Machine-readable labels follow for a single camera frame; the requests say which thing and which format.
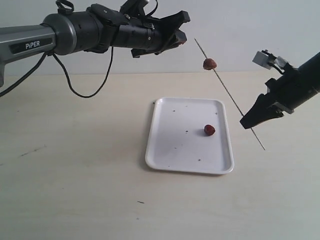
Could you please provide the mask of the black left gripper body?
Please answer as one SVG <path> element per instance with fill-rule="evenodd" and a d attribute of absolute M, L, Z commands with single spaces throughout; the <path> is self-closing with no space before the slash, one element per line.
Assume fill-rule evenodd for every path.
<path fill-rule="evenodd" d="M 89 38 L 83 48 L 85 52 L 105 53 L 109 48 L 128 48 L 133 58 L 145 55 L 159 55 L 155 52 L 162 41 L 174 31 L 160 31 L 155 23 L 150 21 L 153 13 L 145 13 L 145 0 L 128 0 L 120 10 L 113 10 L 101 4 L 94 3 L 85 13 L 90 23 Z"/>

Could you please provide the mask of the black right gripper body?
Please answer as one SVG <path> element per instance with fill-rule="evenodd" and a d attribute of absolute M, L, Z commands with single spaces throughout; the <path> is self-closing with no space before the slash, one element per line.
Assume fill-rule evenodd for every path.
<path fill-rule="evenodd" d="M 320 93 L 320 66 L 293 67 L 270 85 L 265 94 L 265 108 L 276 107 L 292 114 L 294 110 Z"/>

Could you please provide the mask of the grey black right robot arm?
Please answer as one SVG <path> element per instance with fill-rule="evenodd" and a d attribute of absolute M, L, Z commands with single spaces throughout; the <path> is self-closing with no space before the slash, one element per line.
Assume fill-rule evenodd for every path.
<path fill-rule="evenodd" d="M 258 51 L 252 61 L 268 70 L 275 68 L 281 77 L 270 78 L 265 83 L 267 92 L 257 97 L 252 108 L 240 120 L 244 129 L 282 118 L 284 113 L 291 115 L 297 107 L 320 93 L 319 53 L 298 68 L 266 50 Z"/>

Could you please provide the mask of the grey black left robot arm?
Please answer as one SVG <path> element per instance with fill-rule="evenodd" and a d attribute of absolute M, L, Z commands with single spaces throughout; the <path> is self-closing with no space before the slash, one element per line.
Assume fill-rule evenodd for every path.
<path fill-rule="evenodd" d="M 41 24 L 1 28 L 0 66 L 41 53 L 103 54 L 110 47 L 128 48 L 133 58 L 139 58 L 184 44 L 187 37 L 180 28 L 190 21 L 188 12 L 156 18 L 145 13 L 147 4 L 146 0 L 128 0 L 120 10 L 113 10 L 95 3 L 76 12 L 70 1 L 58 0 L 57 12 Z"/>

